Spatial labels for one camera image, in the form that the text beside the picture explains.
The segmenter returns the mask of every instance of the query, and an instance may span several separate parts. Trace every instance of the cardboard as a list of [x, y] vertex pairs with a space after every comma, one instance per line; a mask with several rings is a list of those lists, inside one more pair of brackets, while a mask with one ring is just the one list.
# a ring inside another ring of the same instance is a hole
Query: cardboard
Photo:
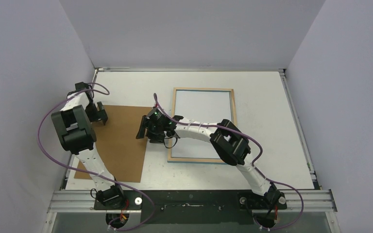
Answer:
[[[117, 181], [141, 182], [147, 138], [135, 139], [143, 115], [151, 107], [104, 105], [108, 121], [94, 122], [96, 148], [108, 171]], [[85, 169], [79, 162], [78, 168]], [[76, 172], [76, 179], [91, 179], [87, 173]]]

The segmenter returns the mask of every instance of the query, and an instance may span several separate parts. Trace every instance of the white table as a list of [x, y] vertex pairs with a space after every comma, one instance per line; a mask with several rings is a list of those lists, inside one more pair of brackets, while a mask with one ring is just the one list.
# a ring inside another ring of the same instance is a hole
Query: white table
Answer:
[[[233, 88], [238, 128], [263, 147], [257, 167], [270, 179], [298, 189], [313, 189], [307, 161], [278, 72], [100, 72], [96, 82], [111, 95], [96, 93], [104, 105], [153, 106], [156, 92], [162, 107], [170, 112], [174, 87]], [[137, 132], [128, 132], [135, 137]], [[252, 154], [259, 152], [250, 143]], [[72, 161], [77, 167], [78, 159]], [[67, 190], [91, 189], [92, 180], [74, 178]], [[168, 163], [163, 145], [147, 144], [140, 183], [126, 183], [141, 190], [249, 189], [233, 166]]]

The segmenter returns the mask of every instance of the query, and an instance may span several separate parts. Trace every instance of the gray wall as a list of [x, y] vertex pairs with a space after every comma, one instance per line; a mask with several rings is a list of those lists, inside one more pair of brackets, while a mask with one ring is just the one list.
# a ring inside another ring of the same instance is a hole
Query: gray wall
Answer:
[[95, 67], [286, 68], [324, 0], [60, 0]]
[[[0, 1], [0, 233], [41, 231], [65, 170], [38, 149], [37, 127], [93, 71], [58, 0]], [[67, 162], [50, 121], [43, 133], [46, 148]]]
[[327, 0], [287, 78], [342, 231], [373, 232], [373, 1]]

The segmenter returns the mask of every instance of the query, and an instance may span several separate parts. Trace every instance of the purple cable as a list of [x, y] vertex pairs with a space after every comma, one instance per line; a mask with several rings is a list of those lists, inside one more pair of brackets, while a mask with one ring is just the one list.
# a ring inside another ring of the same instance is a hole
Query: purple cable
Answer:
[[[175, 119], [173, 119], [172, 117], [170, 117], [165, 111], [164, 109], [162, 109], [161, 105], [158, 103], [158, 96], [156, 95], [156, 93], [153, 94], [153, 98], [155, 99], [155, 103], [156, 103], [156, 106], [158, 106], [159, 110], [161, 110], [161, 112], [166, 116], [168, 117], [171, 121], [177, 123], [177, 124], [180, 124], [180, 125], [192, 125], [192, 126], [200, 126], [199, 124], [197, 123], [192, 123], [192, 124], [188, 124], [188, 123], [183, 123], [183, 122], [179, 122]], [[249, 140], [253, 141], [258, 147], [259, 147], [259, 154], [252, 160], [251, 162], [251, 165], [254, 166], [254, 163], [255, 161], [257, 161], [259, 159], [259, 157], [261, 157], [262, 155], [262, 146], [261, 144], [259, 144], [255, 139], [253, 139], [252, 137], [244, 134], [244, 133], [241, 133], [239, 131], [236, 131], [236, 130], [233, 130], [233, 129], [230, 129], [230, 128], [227, 128], [227, 127], [224, 127], [224, 126], [221, 126], [221, 125], [205, 125], [206, 127], [215, 127], [215, 128], [219, 128], [219, 129], [223, 129], [223, 130], [228, 130], [230, 132], [233, 132], [233, 133], [236, 133], [238, 135], [241, 135], [245, 138], [248, 138]]]
[[144, 221], [140, 222], [138, 225], [135, 225], [135, 226], [133, 226], [133, 227], [130, 227], [130, 228], [127, 228], [127, 229], [123, 229], [123, 230], [117, 229], [117, 231], [129, 231], [129, 230], [132, 230], [132, 229], [135, 229], [135, 228], [140, 227], [142, 224], [144, 224], [144, 223], [147, 222], [149, 219], [151, 219], [151, 217], [154, 215], [154, 213], [155, 213], [155, 203], [152, 201], [152, 199], [151, 199], [148, 195], [146, 195], [144, 192], [142, 192], [142, 191], [140, 191], [140, 190], [138, 190], [138, 189], [136, 189], [136, 188], [134, 188], [134, 187], [131, 187], [131, 186], [127, 185], [127, 184], [124, 184], [124, 183], [121, 183], [121, 182], [118, 182], [118, 181], [114, 181], [114, 180], [112, 180], [112, 179], [110, 179], [110, 178], [107, 178], [107, 177], [105, 177], [105, 176], [103, 176], [103, 175], [100, 175], [100, 174], [95, 173], [95, 172], [92, 172], [92, 171], [87, 171], [87, 170], [83, 170], [83, 169], [79, 169], [79, 168], [74, 168], [74, 167], [71, 167], [71, 166], [68, 166], [68, 165], [66, 165], [66, 164], [63, 164], [63, 163], [59, 162], [58, 160], [56, 160], [55, 158], [53, 158], [52, 156], [49, 155], [49, 153], [44, 149], [44, 147], [42, 146], [42, 143], [41, 143], [40, 133], [41, 133], [41, 127], [42, 127], [42, 124], [44, 123], [44, 121], [45, 121], [45, 119], [48, 117], [48, 115], [49, 115], [53, 110], [55, 110], [57, 107], [59, 107], [61, 104], [66, 103], [67, 101], [69, 101], [69, 100], [75, 98], [77, 95], [79, 95], [79, 94], [81, 94], [81, 93], [83, 93], [83, 92], [85, 92], [85, 91], [98, 92], [98, 93], [101, 93], [101, 94], [104, 94], [104, 95], [109, 95], [109, 94], [110, 94], [109, 90], [108, 90], [105, 86], [103, 86], [103, 85], [101, 85], [101, 84], [99, 84], [99, 83], [89, 83], [89, 84], [92, 84], [92, 85], [99, 85], [99, 86], [101, 86], [103, 89], [106, 90], [106, 93], [105, 93], [105, 92], [102, 92], [102, 91], [94, 90], [94, 89], [85, 89], [85, 90], [81, 90], [81, 91], [75, 93], [74, 96], [72, 96], [72, 97], [70, 97], [70, 98], [67, 98], [66, 100], [63, 100], [63, 101], [61, 101], [60, 103], [58, 103], [58, 104], [57, 104], [55, 107], [53, 107], [53, 108], [52, 108], [48, 113], [45, 114], [44, 118], [43, 118], [43, 119], [41, 120], [41, 122], [39, 123], [39, 127], [38, 127], [38, 135], [37, 135], [36, 140], [37, 140], [37, 142], [38, 142], [38, 146], [39, 146], [39, 148], [41, 149], [42, 153], [44, 153], [44, 155], [46, 155], [47, 158], [49, 158], [52, 162], [58, 164], [59, 166], [63, 166], [63, 167], [65, 167], [65, 168], [68, 168], [68, 169], [71, 169], [71, 170], [80, 171], [80, 172], [88, 173], [88, 174], [91, 174], [91, 175], [99, 176], [99, 177], [101, 177], [102, 179], [105, 179], [105, 180], [107, 180], [107, 181], [114, 182], [114, 183], [116, 183], [116, 184], [119, 184], [119, 185], [122, 185], [122, 186], [124, 186], [124, 187], [130, 188], [130, 189], [132, 189], [132, 190], [134, 190], [134, 191], [136, 191], [136, 192], [142, 194], [144, 197], [146, 197], [146, 199], [148, 199], [148, 201], [150, 201], [151, 204], [152, 204], [152, 206], [153, 206], [153, 212], [151, 213], [150, 216], [148, 216]]
[[[164, 111], [164, 109], [162, 109], [162, 107], [161, 107], [161, 105], [158, 103], [158, 96], [156, 95], [156, 93], [154, 93], [153, 94], [153, 98], [155, 99], [155, 104], [156, 104], [156, 106], [158, 106], [158, 108], [159, 108], [159, 110], [166, 116], [166, 117], [168, 117], [168, 119], [170, 119], [171, 121], [173, 121], [173, 122], [175, 122], [175, 123], [177, 123], [177, 124], [180, 124], [180, 125], [188, 125], [188, 123], [182, 123], [182, 122], [179, 122], [179, 121], [177, 121], [177, 120], [175, 120], [175, 119], [173, 119], [172, 117], [170, 117], [165, 111]], [[196, 123], [192, 123], [192, 124], [190, 124], [190, 125], [192, 125], [192, 126], [200, 126], [199, 124], [196, 124]], [[255, 157], [255, 159], [253, 159], [252, 160], [252, 162], [251, 162], [251, 165], [252, 166], [254, 166], [254, 163], [255, 163], [255, 161], [257, 160], [257, 159], [259, 159], [259, 157], [261, 157], [261, 155], [262, 155], [262, 147], [261, 147], [261, 145], [255, 140], [255, 139], [253, 139], [252, 137], [250, 137], [250, 136], [248, 136], [248, 135], [246, 135], [246, 134], [244, 134], [244, 133], [241, 133], [241, 132], [238, 132], [238, 131], [236, 131], [236, 130], [232, 130], [232, 129], [229, 129], [229, 128], [227, 128], [227, 127], [224, 127], [224, 126], [220, 126], [220, 125], [205, 125], [206, 127], [215, 127], [215, 128], [219, 128], [219, 129], [223, 129], [223, 130], [228, 130], [228, 131], [230, 131], [230, 132], [233, 132], [233, 133], [236, 133], [236, 134], [239, 134], [239, 135], [241, 135], [241, 136], [243, 136], [243, 137], [245, 137], [245, 138], [248, 138], [249, 140], [251, 140], [251, 141], [253, 141], [258, 147], [259, 147], [259, 154], [258, 154], [258, 156], [256, 156]], [[276, 227], [276, 228], [272, 228], [272, 229], [270, 229], [270, 230], [279, 230], [279, 229], [282, 229], [282, 228], [285, 228], [285, 227], [288, 227], [288, 226], [290, 226], [290, 225], [292, 225], [292, 224], [294, 224], [296, 221], [298, 221], [298, 219], [301, 217], [301, 215], [303, 214], [303, 212], [304, 212], [304, 199], [302, 198], [302, 196], [301, 196], [301, 193], [296, 189], [296, 188], [294, 188], [294, 187], [292, 187], [291, 185], [289, 185], [289, 184], [286, 184], [286, 183], [281, 183], [281, 182], [277, 182], [277, 181], [273, 181], [273, 180], [271, 180], [271, 179], [268, 179], [257, 167], [254, 167], [255, 168], [255, 170], [257, 170], [258, 172], [259, 172], [259, 174], [261, 174], [261, 176], [262, 177], [264, 177], [267, 181], [269, 181], [269, 182], [271, 182], [271, 183], [276, 183], [276, 184], [280, 184], [280, 185], [283, 185], [283, 186], [286, 186], [286, 187], [288, 187], [288, 188], [290, 188], [290, 189], [292, 189], [292, 190], [294, 190], [299, 196], [300, 196], [300, 199], [301, 199], [301, 211], [300, 211], [300, 213], [299, 213], [299, 215], [292, 221], [292, 222], [290, 222], [290, 223], [288, 223], [288, 224], [286, 224], [286, 225], [284, 225], [284, 226], [281, 226], [281, 227]]]

